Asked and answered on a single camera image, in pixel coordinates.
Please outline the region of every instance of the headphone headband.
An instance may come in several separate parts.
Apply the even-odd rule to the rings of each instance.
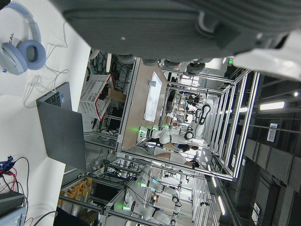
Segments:
[[[32,14],[24,6],[16,2],[11,2],[4,8],[11,8],[22,14],[29,23],[29,27],[32,32],[32,39],[41,43],[41,34],[38,24],[34,21]]]

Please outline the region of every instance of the white plastic basket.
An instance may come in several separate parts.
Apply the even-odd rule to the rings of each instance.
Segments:
[[[104,113],[111,102],[111,99],[108,97],[100,100],[102,90],[106,84],[108,84],[109,88],[114,88],[110,74],[94,74],[79,99],[79,104],[83,112],[91,117],[98,118],[100,121],[103,120]]]

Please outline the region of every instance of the green led light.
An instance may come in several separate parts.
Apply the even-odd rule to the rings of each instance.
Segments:
[[[131,210],[131,208],[129,208],[128,206],[123,206],[122,209],[123,210]]]

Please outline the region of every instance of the headphones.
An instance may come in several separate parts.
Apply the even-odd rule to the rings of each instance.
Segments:
[[[15,2],[9,3],[4,8],[11,8],[24,16],[29,23],[32,40],[20,42],[17,47],[8,42],[3,43],[0,48],[0,64],[15,75],[20,75],[27,69],[42,68],[46,63],[46,51],[41,44],[40,30],[33,16],[21,4]]]

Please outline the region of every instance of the laptop keyboard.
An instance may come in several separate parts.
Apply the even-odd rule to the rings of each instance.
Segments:
[[[45,103],[61,107],[60,93],[59,92],[55,93],[54,95],[49,97],[47,100],[45,100]]]

